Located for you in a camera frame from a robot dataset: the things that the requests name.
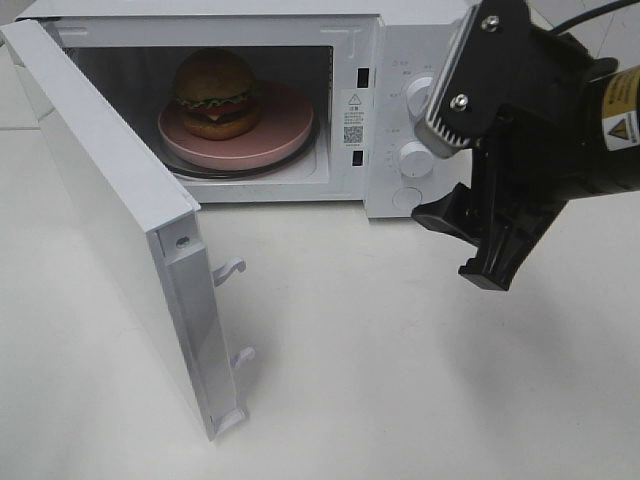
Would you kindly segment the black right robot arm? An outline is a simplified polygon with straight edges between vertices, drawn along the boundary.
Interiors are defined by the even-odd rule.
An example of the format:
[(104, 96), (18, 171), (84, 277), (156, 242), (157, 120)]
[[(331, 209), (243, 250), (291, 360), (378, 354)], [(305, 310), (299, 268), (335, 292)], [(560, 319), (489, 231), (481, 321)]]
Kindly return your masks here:
[(639, 70), (533, 30), (473, 149), (465, 214), (477, 252), (459, 273), (485, 290), (514, 276), (572, 200), (639, 188)]

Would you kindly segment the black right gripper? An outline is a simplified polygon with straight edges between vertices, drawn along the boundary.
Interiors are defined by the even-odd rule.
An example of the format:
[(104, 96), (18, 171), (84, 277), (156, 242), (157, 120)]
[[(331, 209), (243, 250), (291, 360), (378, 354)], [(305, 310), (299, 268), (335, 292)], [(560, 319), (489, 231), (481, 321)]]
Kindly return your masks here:
[(575, 170), (581, 149), (578, 101), (600, 65), (573, 36), (531, 29), (506, 102), (489, 131), (470, 144), (471, 187), (458, 183), (439, 200), (412, 210), (411, 218), (427, 230), (479, 246), (458, 270), (477, 287), (508, 291), (565, 207), (564, 201), (496, 201), (489, 207), (490, 180), (500, 180), (509, 195), (525, 200), (533, 188)]

